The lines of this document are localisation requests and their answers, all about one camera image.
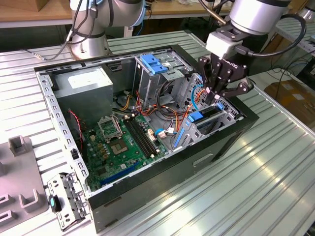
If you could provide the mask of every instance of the ram slot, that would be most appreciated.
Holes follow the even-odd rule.
[[[151,155],[156,155],[157,151],[155,150],[153,144],[149,138],[143,133],[141,127],[135,120],[125,120],[125,126],[130,132],[131,136],[134,138],[136,143],[139,145],[140,149],[146,156],[146,158],[151,157]]]

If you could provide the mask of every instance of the aluminum table surface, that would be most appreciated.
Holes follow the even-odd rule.
[[[179,44],[194,58],[207,54],[183,31],[110,40],[114,53]],[[36,49],[54,55],[60,47]],[[41,62],[16,51],[0,54],[0,142],[32,140],[42,181],[69,170],[33,67],[73,60],[65,50]],[[303,235],[315,220],[315,136],[259,89],[240,99],[260,119],[228,153],[98,235]],[[3,236],[94,235],[87,218],[61,233],[49,209]]]

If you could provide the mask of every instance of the green circuit board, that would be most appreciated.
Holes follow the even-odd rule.
[[[150,127],[144,118],[137,116],[135,120],[143,128],[142,131],[148,137],[147,129]],[[115,138],[109,143],[105,141],[98,125],[93,129],[83,132],[85,148],[87,149],[84,159],[89,170],[87,182],[92,191],[101,188],[104,182],[113,182],[117,179],[117,176],[119,176],[118,178],[123,177],[168,154],[167,149],[161,141],[151,141],[154,147],[159,149],[160,152],[154,157],[147,158],[124,125],[123,120],[118,120],[118,124],[123,134],[120,139]],[[101,127],[105,134],[115,132],[111,123],[102,124]]]

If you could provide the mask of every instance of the yellow wire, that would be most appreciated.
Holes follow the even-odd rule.
[[[128,108],[128,106],[129,106],[129,100],[130,100],[130,96],[128,96],[128,98],[127,98],[127,103],[126,103],[126,105],[125,105],[123,108],[120,109],[121,111],[124,111],[124,110],[126,110],[126,109]]]

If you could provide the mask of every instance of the wooden shelf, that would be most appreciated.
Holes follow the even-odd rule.
[[[50,0],[39,12],[0,5],[1,22],[71,19],[68,0]]]
[[[173,0],[171,2],[156,1],[152,4],[152,15],[201,14],[206,13],[199,3],[182,5]],[[68,0],[50,0],[39,12],[26,11],[18,8],[0,6],[1,22],[40,21],[40,20],[68,20],[71,19],[71,9]]]

